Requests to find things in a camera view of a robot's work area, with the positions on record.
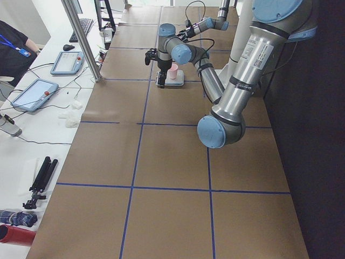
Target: tablet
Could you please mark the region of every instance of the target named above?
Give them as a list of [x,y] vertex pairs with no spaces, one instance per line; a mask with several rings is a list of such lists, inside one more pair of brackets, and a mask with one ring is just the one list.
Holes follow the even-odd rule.
[[50,74],[55,76],[76,74],[83,62],[84,54],[81,51],[62,51],[59,53]]
[[59,85],[56,83],[38,78],[17,96],[11,104],[14,108],[33,112],[40,108],[56,92],[58,87]]

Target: pink cup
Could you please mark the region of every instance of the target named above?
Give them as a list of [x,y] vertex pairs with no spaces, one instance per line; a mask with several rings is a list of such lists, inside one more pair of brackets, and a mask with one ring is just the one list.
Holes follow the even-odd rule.
[[168,77],[170,79],[176,79],[176,77],[177,77],[177,70],[178,70],[178,65],[173,63],[171,65],[171,68],[168,70]]

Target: dark wall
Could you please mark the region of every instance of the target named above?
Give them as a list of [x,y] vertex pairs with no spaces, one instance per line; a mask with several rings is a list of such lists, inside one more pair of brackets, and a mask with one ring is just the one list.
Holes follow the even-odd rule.
[[345,258],[344,24],[345,1],[321,1],[317,36],[298,43],[265,96],[310,259]]

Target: computer mouse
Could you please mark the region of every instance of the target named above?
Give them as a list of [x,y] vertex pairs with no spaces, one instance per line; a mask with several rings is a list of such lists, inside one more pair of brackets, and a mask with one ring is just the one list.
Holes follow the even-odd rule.
[[74,48],[75,48],[75,46],[73,46],[71,44],[65,44],[63,47],[64,51],[73,50]]

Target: label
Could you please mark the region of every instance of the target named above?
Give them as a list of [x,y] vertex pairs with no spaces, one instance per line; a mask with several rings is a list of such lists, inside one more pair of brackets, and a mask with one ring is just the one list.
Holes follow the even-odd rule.
[[245,59],[250,66],[262,70],[270,57],[273,46],[258,40],[249,39],[241,58]]
[[26,51],[24,49],[20,49],[19,53],[22,54],[23,56],[29,57],[31,53],[29,51]]
[[241,90],[245,90],[248,92],[254,92],[254,89],[251,85],[248,84],[241,84],[241,83],[237,83],[235,88],[241,89]]

